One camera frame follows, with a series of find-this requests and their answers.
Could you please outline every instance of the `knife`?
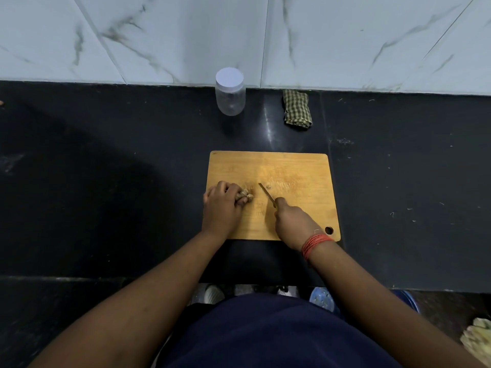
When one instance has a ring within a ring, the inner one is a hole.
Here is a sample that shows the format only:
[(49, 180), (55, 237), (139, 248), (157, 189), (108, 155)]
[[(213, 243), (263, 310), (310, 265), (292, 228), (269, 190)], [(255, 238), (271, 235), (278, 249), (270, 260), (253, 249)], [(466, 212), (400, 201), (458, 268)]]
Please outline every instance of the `knife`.
[(273, 197), (270, 195), (270, 193), (267, 191), (267, 189), (263, 186), (262, 183), (260, 183), (259, 186), (263, 189), (266, 196), (270, 198), (271, 202), (273, 203), (273, 207), (276, 208), (276, 203), (274, 202)]

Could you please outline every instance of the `hand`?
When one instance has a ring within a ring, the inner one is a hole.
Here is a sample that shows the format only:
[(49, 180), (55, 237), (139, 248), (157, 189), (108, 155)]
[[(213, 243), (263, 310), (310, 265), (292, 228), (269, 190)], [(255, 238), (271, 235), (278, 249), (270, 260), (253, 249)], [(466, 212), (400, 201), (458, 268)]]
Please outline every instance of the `hand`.
[(218, 182), (203, 195), (203, 225), (201, 232), (211, 234), (225, 241), (241, 220), (242, 207), (248, 199), (243, 197), (235, 201), (235, 195), (242, 191), (239, 185), (225, 181)]
[(275, 200), (278, 210), (276, 216), (276, 233), (290, 248), (302, 251), (308, 238), (316, 234), (325, 234), (324, 230), (300, 207), (290, 206), (285, 198)]

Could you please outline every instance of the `clear plastic container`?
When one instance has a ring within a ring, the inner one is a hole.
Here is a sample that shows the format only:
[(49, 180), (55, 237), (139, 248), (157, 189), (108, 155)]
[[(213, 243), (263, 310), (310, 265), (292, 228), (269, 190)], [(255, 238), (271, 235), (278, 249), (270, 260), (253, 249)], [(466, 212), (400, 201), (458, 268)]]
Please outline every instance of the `clear plastic container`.
[(227, 116), (235, 116), (246, 106), (246, 87), (244, 75), (237, 68), (222, 68), (217, 72), (215, 95), (220, 111)]

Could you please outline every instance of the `checkered cloth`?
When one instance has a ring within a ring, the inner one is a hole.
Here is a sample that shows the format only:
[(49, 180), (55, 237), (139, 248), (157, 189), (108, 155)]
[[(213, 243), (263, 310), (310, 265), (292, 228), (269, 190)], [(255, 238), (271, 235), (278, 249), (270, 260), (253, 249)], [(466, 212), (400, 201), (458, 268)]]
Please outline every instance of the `checkered cloth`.
[(310, 128), (312, 117), (308, 109), (308, 95), (296, 90), (283, 90), (285, 103), (285, 122), (302, 128)]

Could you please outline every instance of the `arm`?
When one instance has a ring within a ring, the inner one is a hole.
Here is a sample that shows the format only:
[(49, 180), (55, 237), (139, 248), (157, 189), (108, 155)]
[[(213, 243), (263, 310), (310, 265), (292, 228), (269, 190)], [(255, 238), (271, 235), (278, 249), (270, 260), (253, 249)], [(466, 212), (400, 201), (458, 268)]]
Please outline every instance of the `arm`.
[[(292, 249), (301, 251), (307, 239), (324, 234), (297, 206), (276, 199), (276, 232)], [(310, 264), (329, 291), (341, 301), (371, 338), (406, 367), (475, 367), (483, 365), (392, 294), (334, 241), (315, 246)]]
[(74, 322), (29, 368), (135, 367), (151, 364), (212, 256), (240, 221), (247, 199), (219, 182), (203, 196), (202, 231), (163, 263)]

